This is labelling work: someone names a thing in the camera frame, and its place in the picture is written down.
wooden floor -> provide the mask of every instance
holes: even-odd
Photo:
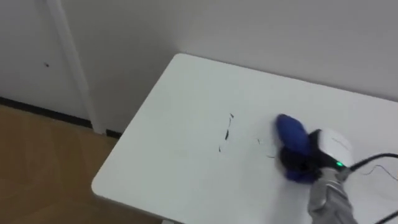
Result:
[[[0,223],[160,223],[91,193],[116,141],[0,106]]]

door frame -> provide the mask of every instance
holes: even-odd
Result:
[[[79,53],[76,49],[73,36],[70,31],[69,23],[63,10],[62,3],[60,0],[46,0],[49,7],[50,14],[57,30],[59,41],[62,46],[63,53],[68,62],[68,66],[73,75],[73,79],[80,92],[81,99],[84,107],[87,110],[88,117],[93,126],[93,130],[98,134],[105,134],[106,128],[101,124],[98,114],[95,110],[93,99],[90,95],[90,88],[87,82],[87,78],[81,65]]]

black baseboard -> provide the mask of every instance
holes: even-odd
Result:
[[[42,116],[46,116],[52,119],[57,119],[60,121],[68,122],[71,124],[83,126],[86,128],[93,128],[91,122],[87,119],[77,118],[72,115],[67,115],[59,112],[55,112],[52,110],[44,109],[38,106],[28,105],[26,103],[21,103],[15,100],[10,100],[7,98],[0,97],[0,105],[8,106],[14,109],[27,111],[33,114],[38,114]]]
[[[117,132],[117,131],[112,131],[112,130],[109,130],[109,129],[106,130],[106,135],[108,137],[119,139],[122,136],[122,134],[123,133],[120,133],[120,132]]]

white table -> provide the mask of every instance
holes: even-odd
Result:
[[[356,160],[398,152],[398,103],[178,54],[92,189],[180,223],[309,224],[309,186],[286,181],[268,157],[278,145],[279,113],[299,119],[307,131],[329,127],[344,134]],[[398,161],[377,163],[398,173]],[[350,177],[346,189],[359,223],[395,211],[397,187],[381,169]]]

black cable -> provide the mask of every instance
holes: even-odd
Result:
[[[391,158],[396,158],[398,159],[398,154],[395,153],[381,153],[381,154],[376,154],[374,156],[371,156],[367,159],[361,160],[357,163],[355,163],[354,165],[350,166],[348,169],[349,171],[352,173],[356,170],[358,170],[359,168],[361,168],[362,166],[365,166],[366,164],[370,163],[371,161],[375,160],[375,159],[380,159],[383,157],[391,157]],[[349,173],[345,173],[343,175],[343,180],[345,180],[348,177]],[[383,218],[382,220],[378,221],[376,224],[384,224],[390,220],[392,220],[393,218],[398,217],[398,211],[390,214],[389,216],[387,216],[386,218]]]
[[[383,218],[382,220],[378,221],[376,224],[384,224],[388,221],[391,221],[395,217],[398,217],[398,211],[392,213],[391,215],[387,216],[386,218]]]
[[[375,165],[375,166],[373,167],[373,169],[370,170],[369,172],[367,172],[367,173],[365,173],[365,174],[363,174],[363,173],[361,173],[361,174],[362,174],[362,175],[370,175],[370,174],[373,173],[373,171],[374,171],[377,167],[382,168],[391,178],[393,178],[394,180],[398,181],[398,178],[397,178],[397,177],[394,177],[394,175],[392,175],[386,168],[384,168],[382,165],[379,165],[379,164],[378,164],[378,165]]]
[[[361,161],[355,163],[354,165],[352,165],[352,166],[349,167],[349,170],[350,170],[351,172],[354,172],[354,171],[356,171],[357,169],[361,168],[362,166],[365,166],[365,165],[368,164],[369,162],[371,162],[371,161],[373,161],[373,160],[375,160],[375,159],[383,158],[383,157],[391,157],[391,158],[396,158],[396,159],[398,159],[398,154],[395,154],[395,153],[381,153],[381,154],[376,154],[376,155],[374,155],[374,156],[371,156],[371,157],[369,157],[369,158],[367,158],[367,159],[364,159],[364,160],[361,160]]]

